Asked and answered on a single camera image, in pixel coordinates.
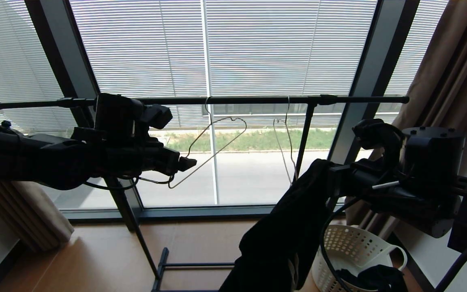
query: black baseboard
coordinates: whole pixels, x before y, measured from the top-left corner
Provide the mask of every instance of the black baseboard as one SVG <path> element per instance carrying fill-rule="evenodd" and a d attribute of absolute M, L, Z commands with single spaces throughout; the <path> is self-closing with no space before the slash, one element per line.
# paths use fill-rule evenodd
<path fill-rule="evenodd" d="M 5 259 L 0 264 L 0 283 L 13 268 L 17 260 L 24 254 L 28 247 L 20 240 L 13 246 Z"/>
<path fill-rule="evenodd" d="M 399 238 L 394 233 L 392 233 L 387 241 L 391 244 L 400 246 L 402 249 L 405 250 L 406 255 L 408 257 L 408 262 L 406 264 L 406 267 L 408 268 L 408 270 L 410 270 L 410 273 L 412 273 L 412 276 L 414 277 L 414 279 L 416 279 L 417 283 L 419 284 L 419 286 L 421 286 L 421 289 L 423 289 L 424 292 L 433 292 L 435 288 L 433 287 L 432 283 L 428 281 L 428 278 L 424 275 L 421 268 L 419 268 L 416 261 L 413 260 L 412 255 L 408 253 L 408 250 L 401 243 Z"/>

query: window frame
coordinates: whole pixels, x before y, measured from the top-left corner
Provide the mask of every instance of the window frame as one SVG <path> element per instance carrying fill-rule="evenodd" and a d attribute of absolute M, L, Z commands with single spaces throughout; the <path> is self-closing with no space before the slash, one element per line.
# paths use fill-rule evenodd
<path fill-rule="evenodd" d="M 99 92 L 98 84 L 91 69 L 91 64 L 89 63 L 89 58 L 78 31 L 69 0 L 25 0 L 25 2 L 63 94 L 73 97 L 96 97 Z M 202 10 L 206 13 L 206 8 L 203 9 L 205 7 L 204 3 L 205 1 L 201 0 Z M 371 27 L 349 96 L 383 96 L 400 56 L 418 5 L 419 0 L 377 1 L 376 11 L 371 21 Z M 392 29 L 393 31 L 389 34 L 380 34 L 379 32 L 385 28 Z M 205 51 L 208 49 L 206 48 L 207 45 L 206 35 L 204 34 Z M 376 60 L 373 57 L 376 55 L 383 55 L 384 57 Z M 208 68 L 206 60 L 207 87 L 210 86 L 209 71 L 210 68 Z M 364 83 L 368 84 L 369 81 L 364 80 L 365 78 L 362 76 L 374 76 L 370 82 L 373 85 L 371 88 L 368 85 L 367 87 L 364 86 Z M 315 106 L 308 103 L 306 114 L 312 116 Z M 343 164 L 356 159 L 359 145 L 350 129 L 355 122 L 363 118 L 373 118 L 378 106 L 379 103 L 352 103 L 344 106 L 335 140 L 330 149 L 329 159 Z M 208 107 L 213 116 L 214 108 L 211 105 L 208 105 Z M 72 113 L 78 126 L 91 127 L 94 124 L 94 111 L 92 108 L 72 109 Z M 307 131 L 302 133 L 301 148 L 302 144 L 305 146 L 309 124 L 306 120 L 304 129 Z M 212 151 L 215 151 L 214 139 L 211 139 L 211 148 Z M 302 159 L 299 157 L 297 159 L 298 168 L 300 168 L 301 162 Z M 214 183 L 217 187 L 216 173 L 213 175 L 215 176 Z M 104 179 L 108 185 L 112 186 L 117 186 L 124 182 L 111 177 Z M 111 191 L 111 195 L 115 200 L 117 209 L 69 209 L 61 211 L 74 223 L 124 221 L 128 228 L 132 230 L 133 224 L 137 224 L 138 221 L 191 218 L 261 218 L 265 214 L 268 214 L 274 206 L 218 205 L 207 207 L 145 208 L 136 187 L 125 192 Z"/>

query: road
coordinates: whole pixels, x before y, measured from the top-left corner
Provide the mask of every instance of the road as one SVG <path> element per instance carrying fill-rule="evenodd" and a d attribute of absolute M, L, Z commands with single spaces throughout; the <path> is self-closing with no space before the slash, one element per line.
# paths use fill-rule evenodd
<path fill-rule="evenodd" d="M 362 151 L 358 158 L 368 157 L 369 153 Z M 292 176 L 294 171 L 289 152 L 284 152 L 284 155 L 289 174 Z M 328 151 L 306 152 L 301 173 L 306 171 L 315 159 L 326 159 L 327 155 Z M 200 165 L 200 162 L 208 159 L 210 155 L 195 154 L 190 157 L 197 159 Z M 280 152 L 219 153 L 217 169 L 218 199 L 221 205 L 274 204 L 289 187 Z M 188 170 L 178 173 L 174 183 L 178 183 L 189 173 Z M 143 176 L 160 181 L 167 179 L 157 172 L 145 172 Z M 214 205 L 212 178 L 212 161 L 209 161 L 174 189 L 146 181 L 140 181 L 137 188 L 146 207 Z M 95 189 L 90 190 L 79 204 L 80 208 L 115 207 L 109 192 Z"/>

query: beige curtain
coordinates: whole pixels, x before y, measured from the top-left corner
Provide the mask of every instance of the beige curtain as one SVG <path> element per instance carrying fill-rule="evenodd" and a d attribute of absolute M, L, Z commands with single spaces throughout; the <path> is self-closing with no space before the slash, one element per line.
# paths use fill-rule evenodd
<path fill-rule="evenodd" d="M 67 242 L 73 226 L 34 182 L 0 181 L 0 216 L 32 251 Z"/>
<path fill-rule="evenodd" d="M 467 129 L 467 0 L 450 0 L 393 125 Z M 375 151 L 371 157 L 378 157 Z M 347 224 L 387 238 L 398 220 L 375 214 L 365 203 L 347 210 Z"/>

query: white blind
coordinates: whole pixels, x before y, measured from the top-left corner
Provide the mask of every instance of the white blind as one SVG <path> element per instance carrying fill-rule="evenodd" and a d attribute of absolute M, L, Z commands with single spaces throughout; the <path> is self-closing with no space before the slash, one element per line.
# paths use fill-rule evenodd
<path fill-rule="evenodd" d="M 207 0 L 212 94 L 348 94 L 375 0 Z"/>
<path fill-rule="evenodd" d="M 0 0 L 0 102 L 62 98 L 23 1 Z M 76 126 L 68 109 L 6 109 L 2 120 L 25 133 L 59 133 Z"/>
<path fill-rule="evenodd" d="M 448 0 L 421 0 L 385 94 L 405 95 Z"/>
<path fill-rule="evenodd" d="M 100 91 L 133 98 L 206 95 L 198 0 L 72 0 Z"/>

